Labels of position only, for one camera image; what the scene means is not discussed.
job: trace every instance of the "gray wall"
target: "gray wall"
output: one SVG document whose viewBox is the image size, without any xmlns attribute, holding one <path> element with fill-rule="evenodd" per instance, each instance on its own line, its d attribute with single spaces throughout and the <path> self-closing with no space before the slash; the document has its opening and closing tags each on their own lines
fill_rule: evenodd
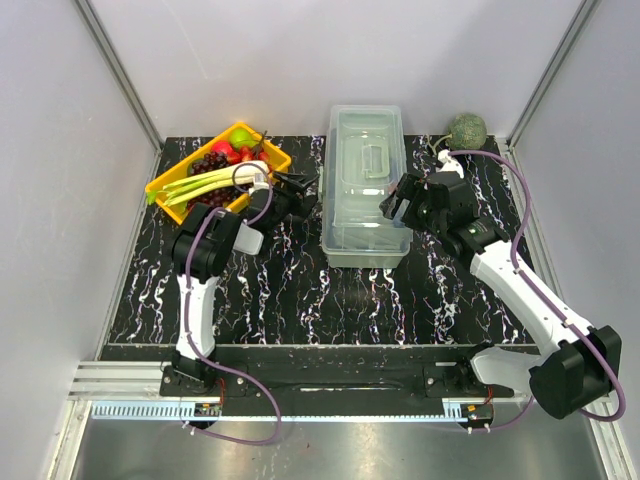
<svg viewBox="0 0 640 480">
<path fill-rule="evenodd" d="M 640 461 L 640 4 L 602 2 L 517 145 L 564 295 L 623 337 Z"/>
<path fill-rule="evenodd" d="M 506 135 L 580 0 L 93 3 L 164 136 L 325 134 L 345 102 L 400 105 L 406 133 L 471 110 Z"/>
<path fill-rule="evenodd" d="M 0 477 L 39 478 L 153 161 L 70 0 L 1 0 Z"/>
</svg>

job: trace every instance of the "green melon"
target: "green melon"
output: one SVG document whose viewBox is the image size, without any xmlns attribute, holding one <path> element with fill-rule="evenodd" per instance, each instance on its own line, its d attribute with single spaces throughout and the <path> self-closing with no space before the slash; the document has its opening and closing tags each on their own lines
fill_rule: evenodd
<svg viewBox="0 0 640 480">
<path fill-rule="evenodd" d="M 461 113 L 449 124 L 451 150 L 478 150 L 487 141 L 487 125 L 473 113 Z"/>
</svg>

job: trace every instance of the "green apple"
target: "green apple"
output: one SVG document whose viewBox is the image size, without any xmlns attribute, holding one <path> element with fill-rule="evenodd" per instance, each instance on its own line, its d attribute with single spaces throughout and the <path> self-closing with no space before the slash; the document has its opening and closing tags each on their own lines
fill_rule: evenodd
<svg viewBox="0 0 640 480">
<path fill-rule="evenodd" d="M 244 128 L 236 128 L 231 135 L 229 135 L 229 143 L 235 150 L 240 150 L 242 147 L 253 148 L 257 145 L 258 141 L 254 140 L 249 132 Z"/>
</svg>

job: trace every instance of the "metal floor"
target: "metal floor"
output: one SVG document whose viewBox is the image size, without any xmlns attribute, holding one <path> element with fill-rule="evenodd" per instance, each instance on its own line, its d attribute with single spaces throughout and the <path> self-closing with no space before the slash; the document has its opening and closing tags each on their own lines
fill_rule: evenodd
<svg viewBox="0 0 640 480">
<path fill-rule="evenodd" d="M 496 405 L 503 423 L 517 409 Z M 244 438 L 270 434 L 264 423 L 220 422 Z M 284 439 L 245 447 L 190 436 L 179 423 L 90 420 L 74 479 L 603 479 L 588 421 L 557 421 L 535 407 L 502 432 L 472 436 L 452 424 L 285 424 Z"/>
</svg>

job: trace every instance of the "black marble table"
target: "black marble table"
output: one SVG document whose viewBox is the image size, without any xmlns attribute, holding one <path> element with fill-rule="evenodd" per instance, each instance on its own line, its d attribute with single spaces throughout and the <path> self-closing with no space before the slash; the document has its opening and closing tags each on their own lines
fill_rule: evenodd
<svg viewBox="0 0 640 480">
<path fill-rule="evenodd" d="M 158 174 L 208 140 L 167 139 Z M 405 137 L 409 169 L 425 175 L 434 171 L 428 140 Z M 271 141 L 291 155 L 294 172 L 316 172 L 323 164 L 322 136 Z M 484 149 L 498 152 L 493 139 Z M 485 157 L 463 163 L 480 213 L 513 236 L 519 219 L 501 167 Z M 414 233 L 411 252 L 395 270 L 332 269 L 320 246 L 321 216 L 318 205 L 306 221 L 287 219 L 274 232 L 264 257 L 233 255 L 215 298 L 219 344 L 531 343 L 500 299 L 452 261 L 429 234 Z M 161 209 L 146 208 L 105 345 L 110 359 L 118 358 L 114 351 L 121 347 L 152 351 L 177 341 L 178 284 L 163 256 L 175 230 Z M 520 250 L 530 263 L 524 242 Z"/>
</svg>

